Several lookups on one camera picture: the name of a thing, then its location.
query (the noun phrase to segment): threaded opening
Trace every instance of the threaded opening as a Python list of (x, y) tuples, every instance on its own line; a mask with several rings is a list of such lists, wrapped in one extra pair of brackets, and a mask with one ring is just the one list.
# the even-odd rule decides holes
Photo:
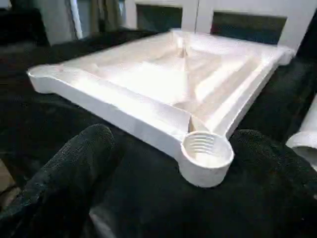
[(186, 136), (182, 146), (187, 159), (202, 167), (223, 167), (233, 159), (229, 142), (216, 134), (192, 132)]

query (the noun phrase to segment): white wall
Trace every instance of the white wall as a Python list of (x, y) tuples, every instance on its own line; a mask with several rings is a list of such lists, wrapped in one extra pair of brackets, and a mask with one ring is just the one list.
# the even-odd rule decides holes
[(0, 0), (0, 7), (10, 7), (10, 0)]
[(66, 0), (34, 0), (34, 5), (41, 12), (51, 45), (76, 39)]

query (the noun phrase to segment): cabinet door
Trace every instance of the cabinet door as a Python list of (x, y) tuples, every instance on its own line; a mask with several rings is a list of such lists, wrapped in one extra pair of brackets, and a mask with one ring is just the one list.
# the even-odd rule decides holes
[(124, 26), (157, 32), (195, 31), (199, 0), (125, 0)]
[(317, 0), (200, 0), (197, 32), (298, 50)]

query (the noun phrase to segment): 3d printed tray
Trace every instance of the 3d printed tray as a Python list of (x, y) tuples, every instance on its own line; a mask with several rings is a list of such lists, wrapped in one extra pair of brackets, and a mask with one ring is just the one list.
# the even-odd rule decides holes
[(102, 117), (174, 157), (192, 184), (210, 187), (233, 159), (225, 138), (292, 56), (288, 48), (172, 31), (28, 75), (36, 91)]

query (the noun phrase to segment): dark window pane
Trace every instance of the dark window pane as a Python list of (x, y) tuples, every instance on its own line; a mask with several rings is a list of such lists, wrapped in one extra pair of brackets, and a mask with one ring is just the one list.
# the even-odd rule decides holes
[(165, 32), (181, 28), (183, 10), (180, 7), (137, 4), (138, 28)]
[(276, 45), (286, 17), (215, 11), (211, 34)]

